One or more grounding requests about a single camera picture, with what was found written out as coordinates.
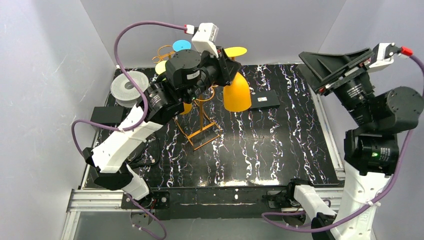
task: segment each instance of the white tape roll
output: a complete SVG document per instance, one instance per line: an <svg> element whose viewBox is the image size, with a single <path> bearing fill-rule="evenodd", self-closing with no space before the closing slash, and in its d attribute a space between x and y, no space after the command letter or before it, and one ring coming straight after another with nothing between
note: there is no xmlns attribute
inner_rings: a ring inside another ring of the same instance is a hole
<svg viewBox="0 0 424 240"><path fill-rule="evenodd" d="M149 79L144 73L129 71L128 74L143 92L149 87ZM112 85L110 85L110 92L115 97L116 102L126 108L132 108L136 104L137 98L140 97L139 91L123 73L113 80Z"/></svg>

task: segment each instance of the blue lid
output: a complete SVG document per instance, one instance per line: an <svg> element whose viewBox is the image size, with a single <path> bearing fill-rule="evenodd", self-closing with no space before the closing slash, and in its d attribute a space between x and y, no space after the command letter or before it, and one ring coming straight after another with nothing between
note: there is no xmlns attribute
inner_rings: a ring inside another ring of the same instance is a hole
<svg viewBox="0 0 424 240"><path fill-rule="evenodd" d="M172 49L175 52L178 52L184 49L191 49L191 48L192 48L192 44L187 40L178 40L172 44Z"/></svg>

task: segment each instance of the yellow disc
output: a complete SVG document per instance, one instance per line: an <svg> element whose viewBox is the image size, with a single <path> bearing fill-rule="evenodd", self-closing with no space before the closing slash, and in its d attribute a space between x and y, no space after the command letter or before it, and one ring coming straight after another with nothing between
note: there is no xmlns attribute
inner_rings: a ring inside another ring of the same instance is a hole
<svg viewBox="0 0 424 240"><path fill-rule="evenodd" d="M224 51L229 58L239 57L248 52L248 50L242 46L229 47L224 49Z"/></svg>
<svg viewBox="0 0 424 240"><path fill-rule="evenodd" d="M156 66L154 67L154 70L156 71L156 73L159 75L163 72L165 72L165 63L167 62L167 60L163 60L160 61L158 64L156 64Z"/></svg>

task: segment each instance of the black box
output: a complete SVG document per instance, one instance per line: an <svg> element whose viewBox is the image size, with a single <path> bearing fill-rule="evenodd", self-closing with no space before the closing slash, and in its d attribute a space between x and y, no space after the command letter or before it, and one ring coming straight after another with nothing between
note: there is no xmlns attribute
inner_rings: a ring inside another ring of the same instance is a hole
<svg viewBox="0 0 424 240"><path fill-rule="evenodd" d="M280 107L280 101L275 90L257 91L251 94L252 106L249 110L277 109Z"/></svg>
<svg viewBox="0 0 424 240"><path fill-rule="evenodd" d="M95 106L91 115L91 121L106 126L120 124L125 118L123 106Z"/></svg>

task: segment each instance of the red connector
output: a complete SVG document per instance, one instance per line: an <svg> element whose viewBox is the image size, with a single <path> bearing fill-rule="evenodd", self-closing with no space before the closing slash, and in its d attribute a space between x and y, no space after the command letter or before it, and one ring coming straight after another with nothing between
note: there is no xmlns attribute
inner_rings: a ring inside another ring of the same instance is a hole
<svg viewBox="0 0 424 240"><path fill-rule="evenodd" d="M195 26L190 25L190 24L184 24L184 27L187 28L184 31L185 34L191 34L191 35L194 35L195 34Z"/></svg>
<svg viewBox="0 0 424 240"><path fill-rule="evenodd" d="M414 54L414 52L410 48L407 48L405 46L400 47L400 53L408 57Z"/></svg>

